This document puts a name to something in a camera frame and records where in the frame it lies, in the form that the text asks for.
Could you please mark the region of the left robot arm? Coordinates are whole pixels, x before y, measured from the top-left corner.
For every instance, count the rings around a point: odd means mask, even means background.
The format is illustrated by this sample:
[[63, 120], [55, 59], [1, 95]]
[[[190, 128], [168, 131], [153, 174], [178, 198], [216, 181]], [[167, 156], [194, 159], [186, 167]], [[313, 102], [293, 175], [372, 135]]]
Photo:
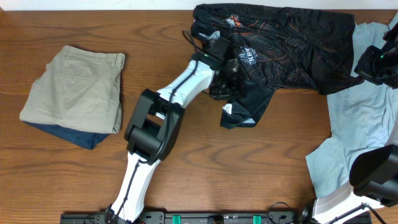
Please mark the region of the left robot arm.
[[153, 173], [175, 145], [186, 107], [206, 89], [236, 90], [241, 81], [239, 68], [237, 59], [195, 54], [170, 84], [140, 94], [124, 133], [126, 173], [117, 199], [106, 210], [106, 223], [138, 219]]

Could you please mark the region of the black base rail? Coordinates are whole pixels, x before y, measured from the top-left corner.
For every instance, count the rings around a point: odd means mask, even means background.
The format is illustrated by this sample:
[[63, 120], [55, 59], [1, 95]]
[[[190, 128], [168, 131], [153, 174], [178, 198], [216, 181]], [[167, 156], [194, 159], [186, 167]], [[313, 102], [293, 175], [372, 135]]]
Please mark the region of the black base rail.
[[[265, 213], [164, 213], [144, 212], [135, 221], [137, 224], [269, 224], [293, 223], [294, 212]], [[104, 212], [92, 214], [63, 214], [60, 224], [110, 223]]]

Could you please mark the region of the black orange patterned jersey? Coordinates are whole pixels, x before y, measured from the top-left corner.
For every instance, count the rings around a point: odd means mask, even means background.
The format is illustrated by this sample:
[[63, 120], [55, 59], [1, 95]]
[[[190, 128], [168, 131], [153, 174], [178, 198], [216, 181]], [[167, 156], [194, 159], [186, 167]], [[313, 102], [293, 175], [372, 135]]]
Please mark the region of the black orange patterned jersey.
[[204, 49], [224, 38], [239, 62], [244, 95], [223, 107], [226, 129], [254, 127], [279, 88], [321, 95], [363, 83], [351, 76], [354, 15], [252, 4], [201, 4], [193, 11], [192, 35]]

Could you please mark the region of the light blue t-shirt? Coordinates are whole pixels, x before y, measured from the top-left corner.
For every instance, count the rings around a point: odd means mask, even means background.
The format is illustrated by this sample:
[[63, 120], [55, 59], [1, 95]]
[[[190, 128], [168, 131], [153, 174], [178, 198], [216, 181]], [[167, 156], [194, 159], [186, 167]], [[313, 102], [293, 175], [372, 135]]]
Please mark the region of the light blue t-shirt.
[[327, 96], [331, 137], [306, 156], [318, 198], [349, 179], [362, 153], [397, 142], [397, 90], [365, 81]]

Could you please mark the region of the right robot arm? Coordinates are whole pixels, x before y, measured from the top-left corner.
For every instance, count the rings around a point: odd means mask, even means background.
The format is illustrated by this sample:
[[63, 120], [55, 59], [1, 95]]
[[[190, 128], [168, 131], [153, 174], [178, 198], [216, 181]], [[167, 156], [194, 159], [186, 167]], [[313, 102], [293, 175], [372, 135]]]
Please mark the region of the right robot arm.
[[331, 136], [306, 157], [316, 199], [299, 223], [355, 222], [397, 204], [397, 21], [360, 24], [352, 78], [327, 98]]

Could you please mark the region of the folded navy garment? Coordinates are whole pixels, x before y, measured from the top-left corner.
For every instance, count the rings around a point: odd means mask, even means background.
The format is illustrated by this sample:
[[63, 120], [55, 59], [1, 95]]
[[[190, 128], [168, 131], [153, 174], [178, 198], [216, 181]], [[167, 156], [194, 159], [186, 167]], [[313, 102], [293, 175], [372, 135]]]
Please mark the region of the folded navy garment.
[[37, 124], [27, 121], [25, 121], [25, 123], [41, 131], [52, 134], [60, 139], [89, 150], [94, 149], [97, 144], [101, 143], [109, 136], [109, 134], [79, 131], [53, 124]]

